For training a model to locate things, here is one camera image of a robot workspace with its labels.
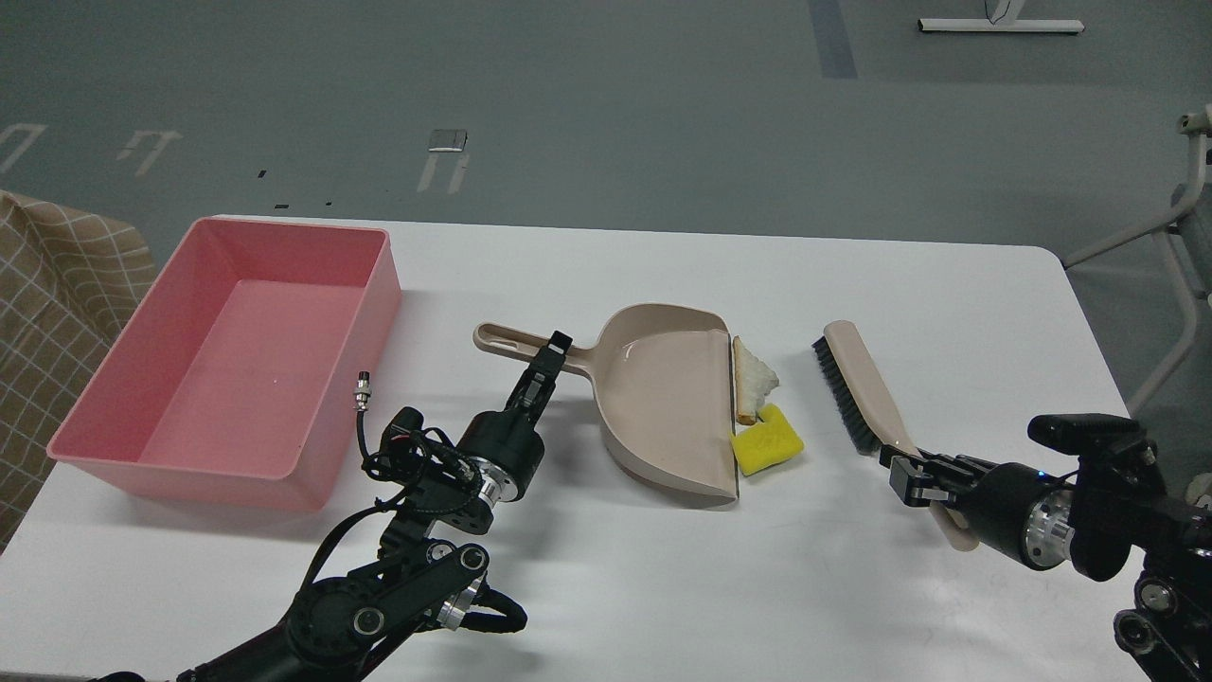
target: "hand brush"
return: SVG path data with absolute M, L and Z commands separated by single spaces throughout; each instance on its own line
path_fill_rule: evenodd
M 885 443 L 904 453 L 917 452 L 854 322 L 829 322 L 812 349 L 837 401 L 846 431 L 861 453 L 876 454 Z M 962 516 L 937 502 L 930 504 L 930 514 L 956 550 L 966 552 L 981 544 Z

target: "pink plastic bin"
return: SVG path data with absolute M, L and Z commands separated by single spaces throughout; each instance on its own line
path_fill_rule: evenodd
M 318 510 L 399 303 L 383 230 L 200 219 L 47 453 L 138 495 Z

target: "yellow sponge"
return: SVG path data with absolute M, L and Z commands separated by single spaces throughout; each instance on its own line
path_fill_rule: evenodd
M 804 451 L 804 441 L 777 406 L 766 403 L 758 417 L 761 418 L 759 424 L 732 437 L 732 454 L 745 476 L 785 463 Z

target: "dustpan handle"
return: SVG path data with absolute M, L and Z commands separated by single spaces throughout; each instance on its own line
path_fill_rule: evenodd
M 503 356 L 515 361 L 531 362 L 538 350 L 547 346 L 548 338 L 519 331 L 501 323 L 486 321 L 475 327 L 471 332 L 471 343 L 475 348 L 493 356 Z M 587 379 L 593 379 L 589 369 L 590 351 L 572 346 L 568 349 L 567 360 L 564 362 L 564 372 L 579 374 Z

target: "dustpan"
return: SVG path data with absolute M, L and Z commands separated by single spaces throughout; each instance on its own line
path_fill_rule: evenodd
M 545 336 L 485 322 L 478 349 L 530 362 Z M 733 500 L 728 327 L 715 313 L 641 303 L 614 313 L 598 344 L 568 350 L 564 372 L 589 379 L 606 449 L 658 486 Z

